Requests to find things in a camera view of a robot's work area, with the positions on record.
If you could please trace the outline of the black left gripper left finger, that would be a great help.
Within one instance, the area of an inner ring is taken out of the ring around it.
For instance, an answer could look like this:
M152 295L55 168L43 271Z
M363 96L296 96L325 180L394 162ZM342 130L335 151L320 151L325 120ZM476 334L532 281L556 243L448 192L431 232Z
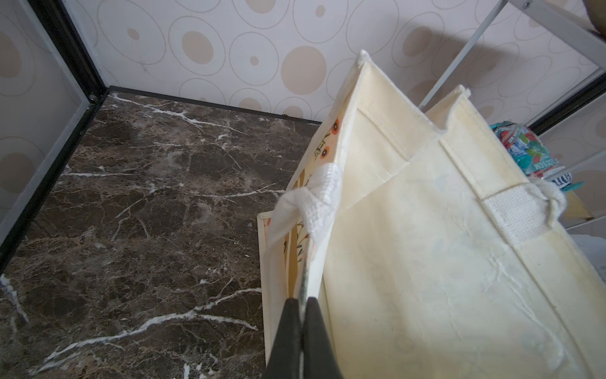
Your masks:
M301 360L301 315L295 298L285 301L263 379L298 379Z

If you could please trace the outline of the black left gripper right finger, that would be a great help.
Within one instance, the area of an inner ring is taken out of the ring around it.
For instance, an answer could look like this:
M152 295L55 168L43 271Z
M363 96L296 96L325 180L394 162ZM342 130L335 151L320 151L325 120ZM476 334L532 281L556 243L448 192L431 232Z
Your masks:
M301 340L304 379L343 379L317 298L307 300Z

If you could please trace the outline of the floral cream grocery tote bag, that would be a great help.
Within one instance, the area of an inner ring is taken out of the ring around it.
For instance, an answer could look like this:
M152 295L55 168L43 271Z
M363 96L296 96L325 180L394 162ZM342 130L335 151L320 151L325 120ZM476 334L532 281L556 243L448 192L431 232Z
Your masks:
M459 86L420 111L362 51L258 217L266 365L317 298L344 378L603 378L605 285Z

